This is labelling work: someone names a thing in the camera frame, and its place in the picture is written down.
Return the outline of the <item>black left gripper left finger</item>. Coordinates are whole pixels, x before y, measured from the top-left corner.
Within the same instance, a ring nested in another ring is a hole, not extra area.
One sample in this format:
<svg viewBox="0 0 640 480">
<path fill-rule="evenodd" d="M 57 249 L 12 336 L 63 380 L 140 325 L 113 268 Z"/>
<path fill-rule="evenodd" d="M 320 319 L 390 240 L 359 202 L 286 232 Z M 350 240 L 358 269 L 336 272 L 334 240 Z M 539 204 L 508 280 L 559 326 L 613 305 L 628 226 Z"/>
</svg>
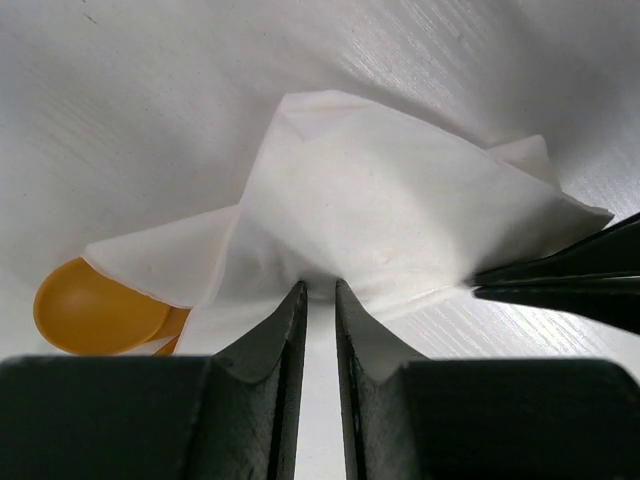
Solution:
<svg viewBox="0 0 640 480">
<path fill-rule="evenodd" d="M 290 479 L 307 289 L 211 356 L 1 365 L 5 479 Z"/>
</svg>

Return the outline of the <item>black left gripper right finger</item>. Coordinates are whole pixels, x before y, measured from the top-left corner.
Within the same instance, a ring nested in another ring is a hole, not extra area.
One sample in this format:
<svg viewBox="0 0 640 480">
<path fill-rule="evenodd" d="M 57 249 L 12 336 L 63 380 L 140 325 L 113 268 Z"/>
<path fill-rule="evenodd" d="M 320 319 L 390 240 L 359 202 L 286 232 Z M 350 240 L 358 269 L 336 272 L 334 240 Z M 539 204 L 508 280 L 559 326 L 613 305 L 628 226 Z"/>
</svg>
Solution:
<svg viewBox="0 0 640 480">
<path fill-rule="evenodd" d="M 433 360 L 335 287 L 351 479 L 635 479 L 639 387 L 601 359 Z"/>
</svg>

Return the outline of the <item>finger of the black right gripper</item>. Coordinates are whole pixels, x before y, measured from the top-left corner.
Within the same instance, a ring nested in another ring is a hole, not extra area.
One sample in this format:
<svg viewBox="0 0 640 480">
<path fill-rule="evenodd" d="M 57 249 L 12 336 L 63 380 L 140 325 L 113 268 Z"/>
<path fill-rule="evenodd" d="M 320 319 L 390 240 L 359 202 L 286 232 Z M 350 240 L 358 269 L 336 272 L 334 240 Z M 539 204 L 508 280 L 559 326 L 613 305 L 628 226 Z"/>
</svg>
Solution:
<svg viewBox="0 0 640 480">
<path fill-rule="evenodd" d="M 639 328 L 639 216 L 551 256 L 478 274 L 482 300 L 568 312 L 621 330 Z"/>
</svg>

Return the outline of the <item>orange plastic spoon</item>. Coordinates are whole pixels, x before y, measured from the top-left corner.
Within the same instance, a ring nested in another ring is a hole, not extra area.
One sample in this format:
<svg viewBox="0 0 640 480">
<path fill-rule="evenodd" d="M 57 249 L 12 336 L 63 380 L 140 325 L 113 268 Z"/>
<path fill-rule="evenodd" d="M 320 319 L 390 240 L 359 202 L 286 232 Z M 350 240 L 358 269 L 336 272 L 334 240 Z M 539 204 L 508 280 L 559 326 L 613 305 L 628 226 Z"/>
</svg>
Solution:
<svg viewBox="0 0 640 480">
<path fill-rule="evenodd" d="M 40 334 L 74 355 L 154 355 L 182 333 L 190 311 L 138 293 L 76 258 L 40 285 L 33 317 Z"/>
</svg>

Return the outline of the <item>white paper napkin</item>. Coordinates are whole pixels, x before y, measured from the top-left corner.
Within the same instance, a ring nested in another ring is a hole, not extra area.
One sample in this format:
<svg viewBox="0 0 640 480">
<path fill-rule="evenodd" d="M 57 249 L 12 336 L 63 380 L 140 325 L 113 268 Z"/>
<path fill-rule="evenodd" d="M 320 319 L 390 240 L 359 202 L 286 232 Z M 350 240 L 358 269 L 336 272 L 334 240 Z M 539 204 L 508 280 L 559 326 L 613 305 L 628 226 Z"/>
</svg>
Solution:
<svg viewBox="0 0 640 480">
<path fill-rule="evenodd" d="M 190 313 L 177 345 L 208 354 L 292 286 L 327 300 L 346 281 L 388 321 L 474 274 L 553 254 L 609 211 L 565 194 L 542 138 L 490 150 L 339 91 L 278 105 L 238 204 L 90 244 L 106 277 Z"/>
</svg>

